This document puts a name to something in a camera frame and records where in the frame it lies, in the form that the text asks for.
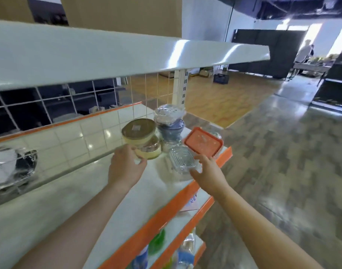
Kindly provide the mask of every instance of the barcode sticker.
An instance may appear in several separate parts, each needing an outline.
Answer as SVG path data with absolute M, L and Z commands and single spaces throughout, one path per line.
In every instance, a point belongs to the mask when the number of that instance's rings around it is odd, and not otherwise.
M 136 125 L 136 124 L 134 124 L 134 125 L 132 126 L 132 130 L 133 130 L 133 131 L 139 131 L 139 130 L 140 130 L 140 128 L 141 128 L 141 126 L 140 126 L 140 125 Z

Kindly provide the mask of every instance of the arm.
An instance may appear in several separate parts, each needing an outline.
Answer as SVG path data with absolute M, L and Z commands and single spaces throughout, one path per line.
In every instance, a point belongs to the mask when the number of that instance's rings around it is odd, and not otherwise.
M 134 163 L 128 144 L 115 151 L 106 187 L 66 222 L 30 250 L 13 269 L 79 269 L 110 217 L 129 190 L 139 181 L 147 161 Z
M 202 173 L 193 170 L 191 175 L 231 218 L 259 269 L 322 268 L 228 185 L 213 158 L 197 155 L 195 159 L 202 163 Z

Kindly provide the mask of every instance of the orange container lid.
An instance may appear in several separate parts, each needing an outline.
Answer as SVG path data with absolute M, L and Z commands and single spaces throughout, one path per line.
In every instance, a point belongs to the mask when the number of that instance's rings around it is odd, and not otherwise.
M 200 127 L 195 127 L 185 138 L 184 144 L 198 154 L 214 157 L 222 149 L 223 140 L 218 139 Z

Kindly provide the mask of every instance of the left hand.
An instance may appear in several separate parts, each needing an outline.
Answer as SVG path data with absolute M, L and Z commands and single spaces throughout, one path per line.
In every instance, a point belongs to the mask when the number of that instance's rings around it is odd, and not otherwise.
M 109 186 L 128 192 L 140 180 L 147 160 L 142 158 L 141 162 L 136 164 L 135 149 L 136 147 L 125 144 L 115 151 L 109 167 Z

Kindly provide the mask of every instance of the plastic crate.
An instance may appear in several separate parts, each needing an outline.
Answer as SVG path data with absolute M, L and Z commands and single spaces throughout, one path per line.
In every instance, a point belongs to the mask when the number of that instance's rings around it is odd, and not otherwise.
M 224 75 L 222 73 L 217 73 L 213 77 L 214 83 L 228 84 L 228 81 L 229 81 L 229 75 Z

